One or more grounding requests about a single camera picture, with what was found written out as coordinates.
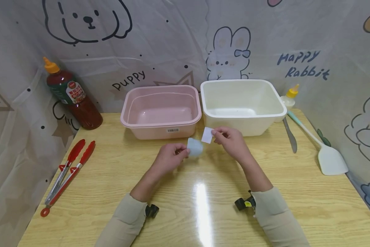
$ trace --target mint green spatula handle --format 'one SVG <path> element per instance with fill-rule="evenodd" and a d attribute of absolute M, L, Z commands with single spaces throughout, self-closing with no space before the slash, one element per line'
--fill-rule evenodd
<path fill-rule="evenodd" d="M 323 146 L 323 144 L 320 140 L 318 140 L 307 128 L 304 126 L 304 124 L 296 117 L 296 115 L 293 114 L 293 112 L 288 111 L 288 115 L 291 119 L 293 119 L 294 122 L 296 122 L 314 141 L 316 141 L 320 146 Z"/>

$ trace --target rabbit bow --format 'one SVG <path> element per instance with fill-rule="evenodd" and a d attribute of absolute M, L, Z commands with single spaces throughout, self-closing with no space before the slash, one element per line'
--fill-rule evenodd
<path fill-rule="evenodd" d="M 235 57 L 239 57 L 242 55 L 243 57 L 248 58 L 250 54 L 251 52 L 249 50 L 235 50 L 234 51 Z"/>

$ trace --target white spatula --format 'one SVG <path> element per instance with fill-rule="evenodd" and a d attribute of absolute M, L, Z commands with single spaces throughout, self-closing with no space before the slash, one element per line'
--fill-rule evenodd
<path fill-rule="evenodd" d="M 321 149 L 318 153 L 318 161 L 324 175 L 339 175 L 348 172 L 347 164 L 345 163 L 343 156 L 341 156 L 339 151 L 323 144 L 320 140 L 318 140 L 309 130 L 307 130 L 307 128 L 302 124 L 302 122 L 300 122 L 293 112 L 288 111 L 288 115 L 321 146 Z"/>

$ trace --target light blue sponge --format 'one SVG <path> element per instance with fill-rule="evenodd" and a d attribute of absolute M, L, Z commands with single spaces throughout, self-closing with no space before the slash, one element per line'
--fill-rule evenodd
<path fill-rule="evenodd" d="M 189 138 L 187 148 L 190 150 L 189 156 L 196 157 L 203 152 L 203 144 L 201 141 Z"/>

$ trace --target red kitchen tongs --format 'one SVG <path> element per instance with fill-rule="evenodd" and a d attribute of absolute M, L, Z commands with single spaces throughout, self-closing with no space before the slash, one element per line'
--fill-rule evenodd
<path fill-rule="evenodd" d="M 67 189 L 68 185 L 71 183 L 71 181 L 75 178 L 75 176 L 78 174 L 82 166 L 86 163 L 86 161 L 89 159 L 89 157 L 92 155 L 94 148 L 96 146 L 96 142 L 92 141 L 89 146 L 87 147 L 86 151 L 83 153 L 83 156 L 81 158 L 81 161 L 76 165 L 76 167 L 71 167 L 70 172 L 71 174 L 67 177 L 67 179 L 63 182 L 63 184 L 58 189 L 57 193 L 52 194 L 50 197 L 47 198 L 47 203 L 45 203 L 45 208 L 41 211 L 41 216 L 45 217 L 50 212 L 50 207 L 54 205 L 54 203 L 58 200 L 60 195 L 64 192 L 65 189 Z"/>
<path fill-rule="evenodd" d="M 70 168 L 72 162 L 74 162 L 76 157 L 78 157 L 78 154 L 81 152 L 81 150 L 83 149 L 84 146 L 85 146 L 85 140 L 84 139 L 78 141 L 78 143 L 75 144 L 75 146 L 71 149 L 70 154 L 68 154 L 67 162 L 65 162 L 65 164 L 59 166 L 60 174 L 57 176 L 57 179 L 56 179 L 55 183 L 53 184 L 52 189 L 48 193 L 48 196 L 45 199 L 45 204 L 48 204 L 49 203 L 48 199 L 51 197 L 51 195 L 53 195 L 55 192 L 57 192 L 57 190 L 60 187 L 65 175 L 67 174 L 68 169 Z"/>

